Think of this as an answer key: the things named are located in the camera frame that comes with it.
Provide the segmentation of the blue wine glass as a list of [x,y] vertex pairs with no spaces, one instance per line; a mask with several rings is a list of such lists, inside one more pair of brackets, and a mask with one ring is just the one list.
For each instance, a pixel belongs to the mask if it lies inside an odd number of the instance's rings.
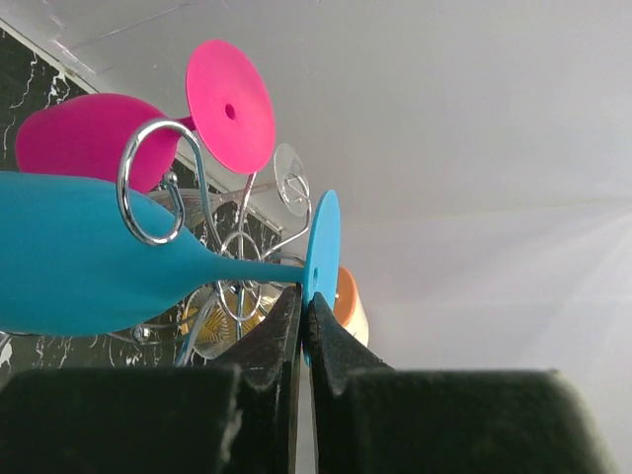
[[220,256],[188,229],[150,246],[125,226],[115,186],[30,173],[1,176],[1,328],[38,336],[89,337],[164,313],[220,280],[303,286],[304,303],[335,300],[340,261],[338,197],[326,192],[312,221],[303,267]]

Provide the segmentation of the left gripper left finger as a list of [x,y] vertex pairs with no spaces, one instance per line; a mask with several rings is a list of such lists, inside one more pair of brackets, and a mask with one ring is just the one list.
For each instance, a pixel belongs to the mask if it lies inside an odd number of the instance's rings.
[[301,289],[189,367],[34,369],[1,392],[5,473],[291,473]]

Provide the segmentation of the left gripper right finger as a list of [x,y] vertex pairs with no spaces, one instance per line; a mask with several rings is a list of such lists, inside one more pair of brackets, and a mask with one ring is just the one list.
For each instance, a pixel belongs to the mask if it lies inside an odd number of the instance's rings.
[[321,473],[614,473],[578,391],[556,370],[397,370],[325,298],[306,311]]

